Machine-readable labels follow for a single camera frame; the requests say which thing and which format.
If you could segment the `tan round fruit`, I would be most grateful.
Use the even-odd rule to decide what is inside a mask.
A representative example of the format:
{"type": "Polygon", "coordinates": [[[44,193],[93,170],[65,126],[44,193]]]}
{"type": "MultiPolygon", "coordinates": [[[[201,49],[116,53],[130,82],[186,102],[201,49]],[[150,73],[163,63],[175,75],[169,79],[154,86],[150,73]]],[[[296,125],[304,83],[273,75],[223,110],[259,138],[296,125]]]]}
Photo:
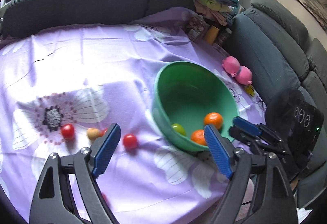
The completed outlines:
{"type": "Polygon", "coordinates": [[[88,128],[86,131],[86,136],[89,140],[94,141],[101,136],[101,131],[98,128],[88,128]]]}

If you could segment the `orange mandarin upper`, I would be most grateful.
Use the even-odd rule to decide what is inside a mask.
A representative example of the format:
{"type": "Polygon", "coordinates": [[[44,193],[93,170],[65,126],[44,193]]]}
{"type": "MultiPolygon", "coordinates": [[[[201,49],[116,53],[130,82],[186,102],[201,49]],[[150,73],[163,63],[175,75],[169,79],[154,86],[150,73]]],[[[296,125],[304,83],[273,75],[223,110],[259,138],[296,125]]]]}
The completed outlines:
{"type": "Polygon", "coordinates": [[[220,130],[223,126],[223,117],[217,112],[209,113],[205,116],[203,124],[212,124],[217,130],[220,130]]]}

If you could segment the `orange mandarin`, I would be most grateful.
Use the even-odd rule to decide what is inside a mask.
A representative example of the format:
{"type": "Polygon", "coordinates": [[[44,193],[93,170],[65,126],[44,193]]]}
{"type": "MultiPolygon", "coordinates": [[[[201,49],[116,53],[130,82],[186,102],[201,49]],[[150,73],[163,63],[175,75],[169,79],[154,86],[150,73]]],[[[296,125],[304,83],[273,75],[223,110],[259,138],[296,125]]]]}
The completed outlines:
{"type": "Polygon", "coordinates": [[[212,124],[217,130],[220,130],[223,126],[223,117],[217,112],[209,113],[205,116],[203,124],[212,124]]]}
{"type": "Polygon", "coordinates": [[[207,143],[205,140],[205,131],[203,129],[194,131],[191,134],[191,140],[199,145],[207,146],[207,143]]]}

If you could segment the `yellow toy tag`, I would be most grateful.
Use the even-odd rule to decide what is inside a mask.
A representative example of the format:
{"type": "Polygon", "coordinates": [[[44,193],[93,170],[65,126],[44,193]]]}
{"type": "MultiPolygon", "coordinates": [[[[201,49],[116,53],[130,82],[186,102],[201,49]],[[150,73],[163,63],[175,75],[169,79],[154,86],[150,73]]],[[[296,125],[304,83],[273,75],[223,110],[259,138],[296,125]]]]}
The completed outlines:
{"type": "Polygon", "coordinates": [[[245,90],[245,92],[246,92],[249,96],[254,97],[254,95],[255,95],[255,89],[254,89],[254,87],[253,87],[251,84],[246,85],[246,86],[244,87],[244,90],[245,90]]]}

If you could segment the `orange mandarin lower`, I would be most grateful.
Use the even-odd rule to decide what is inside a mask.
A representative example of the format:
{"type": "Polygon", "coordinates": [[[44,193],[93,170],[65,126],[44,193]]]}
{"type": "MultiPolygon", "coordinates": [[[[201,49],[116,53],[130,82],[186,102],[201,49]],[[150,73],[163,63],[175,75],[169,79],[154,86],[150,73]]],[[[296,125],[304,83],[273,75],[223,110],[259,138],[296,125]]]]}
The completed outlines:
{"type": "Polygon", "coordinates": [[[205,140],[205,131],[203,129],[194,131],[191,134],[191,140],[199,145],[207,146],[207,143],[205,140]]]}

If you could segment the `pink plush toy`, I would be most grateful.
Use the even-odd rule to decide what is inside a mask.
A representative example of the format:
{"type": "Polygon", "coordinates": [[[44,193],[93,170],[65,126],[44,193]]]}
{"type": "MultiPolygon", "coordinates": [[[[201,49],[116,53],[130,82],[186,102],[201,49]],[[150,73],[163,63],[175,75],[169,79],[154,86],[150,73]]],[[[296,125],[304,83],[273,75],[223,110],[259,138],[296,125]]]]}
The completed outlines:
{"type": "Polygon", "coordinates": [[[242,66],[235,57],[233,56],[226,57],[222,61],[222,67],[238,83],[244,86],[252,85],[253,75],[251,70],[245,66],[242,66]]]}

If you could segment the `green round fruit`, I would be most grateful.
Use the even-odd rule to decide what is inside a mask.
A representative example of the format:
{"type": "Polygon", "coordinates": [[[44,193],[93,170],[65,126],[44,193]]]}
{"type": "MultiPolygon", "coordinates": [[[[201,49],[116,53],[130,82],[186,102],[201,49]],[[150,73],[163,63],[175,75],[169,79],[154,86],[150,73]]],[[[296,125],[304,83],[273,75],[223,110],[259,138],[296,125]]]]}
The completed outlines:
{"type": "Polygon", "coordinates": [[[184,137],[187,135],[185,129],[181,124],[174,123],[171,125],[171,127],[176,133],[181,134],[184,137]]]}

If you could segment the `green plastic bowl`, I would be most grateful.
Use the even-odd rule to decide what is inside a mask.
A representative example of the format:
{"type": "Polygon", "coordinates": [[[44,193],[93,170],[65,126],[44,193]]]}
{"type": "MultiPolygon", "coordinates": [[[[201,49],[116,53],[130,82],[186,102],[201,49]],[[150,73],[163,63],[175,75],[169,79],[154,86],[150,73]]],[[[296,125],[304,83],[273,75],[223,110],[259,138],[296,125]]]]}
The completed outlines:
{"type": "Polygon", "coordinates": [[[203,120],[212,112],[223,117],[221,136],[233,141],[228,130],[239,112],[222,80],[208,69],[187,61],[171,62],[160,69],[154,82],[151,113],[172,145],[183,151],[207,151],[207,146],[191,140],[191,134],[205,127],[203,120]],[[183,126],[185,137],[172,129],[174,123],[183,126]]]}

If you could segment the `grey sofa side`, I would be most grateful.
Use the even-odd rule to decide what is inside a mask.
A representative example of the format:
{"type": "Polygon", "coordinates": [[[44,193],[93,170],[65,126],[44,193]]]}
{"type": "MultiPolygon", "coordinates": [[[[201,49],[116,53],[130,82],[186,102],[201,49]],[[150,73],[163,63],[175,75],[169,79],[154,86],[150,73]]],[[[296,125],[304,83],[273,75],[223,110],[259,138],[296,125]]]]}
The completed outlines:
{"type": "Polygon", "coordinates": [[[288,127],[290,107],[278,97],[283,91],[298,92],[326,113],[326,50],[319,40],[309,41],[305,25],[277,0],[251,0],[234,17],[224,49],[252,71],[270,129],[281,133],[288,127]]]}

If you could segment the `dark jar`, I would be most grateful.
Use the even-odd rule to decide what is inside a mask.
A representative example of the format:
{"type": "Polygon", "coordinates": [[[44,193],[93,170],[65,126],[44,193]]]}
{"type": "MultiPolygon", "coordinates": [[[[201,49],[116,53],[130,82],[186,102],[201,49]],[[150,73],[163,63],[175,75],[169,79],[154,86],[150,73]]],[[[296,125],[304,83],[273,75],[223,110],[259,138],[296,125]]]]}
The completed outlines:
{"type": "Polygon", "coordinates": [[[223,31],[218,33],[217,38],[215,39],[215,43],[222,47],[224,43],[230,38],[232,35],[232,30],[229,28],[224,29],[223,31]]]}

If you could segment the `yellow bottle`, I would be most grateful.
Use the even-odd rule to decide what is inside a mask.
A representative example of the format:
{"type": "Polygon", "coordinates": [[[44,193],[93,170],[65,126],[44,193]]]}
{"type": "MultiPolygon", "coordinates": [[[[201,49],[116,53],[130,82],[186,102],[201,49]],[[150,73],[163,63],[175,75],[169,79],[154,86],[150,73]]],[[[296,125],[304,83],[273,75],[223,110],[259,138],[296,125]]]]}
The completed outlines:
{"type": "Polygon", "coordinates": [[[203,40],[207,42],[209,45],[212,45],[215,42],[215,39],[219,33],[219,28],[215,26],[211,26],[208,30],[205,36],[203,37],[203,40]]]}

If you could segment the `clear packaged snack box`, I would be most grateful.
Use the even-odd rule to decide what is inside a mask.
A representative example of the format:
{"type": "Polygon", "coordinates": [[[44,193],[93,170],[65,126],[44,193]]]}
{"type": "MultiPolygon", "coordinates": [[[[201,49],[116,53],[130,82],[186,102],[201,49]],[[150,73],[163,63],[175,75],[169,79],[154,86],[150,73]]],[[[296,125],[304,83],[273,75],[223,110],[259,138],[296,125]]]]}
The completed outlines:
{"type": "Polygon", "coordinates": [[[201,15],[194,15],[186,25],[186,34],[193,42],[202,39],[209,28],[209,24],[201,15]]]}

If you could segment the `purple floral cloth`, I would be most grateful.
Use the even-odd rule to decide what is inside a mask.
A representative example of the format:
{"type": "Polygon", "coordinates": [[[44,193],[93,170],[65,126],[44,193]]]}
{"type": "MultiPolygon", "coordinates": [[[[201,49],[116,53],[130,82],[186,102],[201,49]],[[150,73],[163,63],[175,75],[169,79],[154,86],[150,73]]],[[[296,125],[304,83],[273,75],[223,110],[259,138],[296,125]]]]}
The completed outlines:
{"type": "Polygon", "coordinates": [[[136,154],[119,145],[97,180],[120,223],[189,223],[222,196],[227,180],[209,155],[178,150],[154,123],[155,76],[191,61],[226,84],[241,117],[260,123],[266,106],[225,73],[219,52],[189,40],[189,16],[172,8],[133,25],[68,26],[2,45],[1,186],[24,219],[49,154],[74,154],[89,146],[88,128],[112,123],[139,141],[136,154]],[[65,124],[74,139],[63,138],[65,124]]]}

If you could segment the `stack of folded clothes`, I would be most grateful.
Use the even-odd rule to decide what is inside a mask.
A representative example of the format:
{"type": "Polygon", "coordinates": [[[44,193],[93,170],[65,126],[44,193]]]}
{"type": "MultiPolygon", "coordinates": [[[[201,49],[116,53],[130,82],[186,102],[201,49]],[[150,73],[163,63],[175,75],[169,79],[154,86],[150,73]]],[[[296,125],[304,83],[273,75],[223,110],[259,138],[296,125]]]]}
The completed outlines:
{"type": "Polygon", "coordinates": [[[239,8],[238,0],[193,0],[196,12],[220,26],[231,26],[239,8]]]}

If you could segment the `dark green sofa back cushion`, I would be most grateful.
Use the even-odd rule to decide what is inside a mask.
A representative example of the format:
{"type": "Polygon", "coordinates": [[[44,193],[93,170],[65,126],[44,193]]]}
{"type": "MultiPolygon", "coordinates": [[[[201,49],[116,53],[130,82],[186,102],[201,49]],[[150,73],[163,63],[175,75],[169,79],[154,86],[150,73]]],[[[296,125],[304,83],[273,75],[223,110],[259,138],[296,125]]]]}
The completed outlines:
{"type": "Polygon", "coordinates": [[[59,26],[128,24],[174,7],[195,10],[193,0],[11,0],[1,33],[24,39],[59,26]]]}

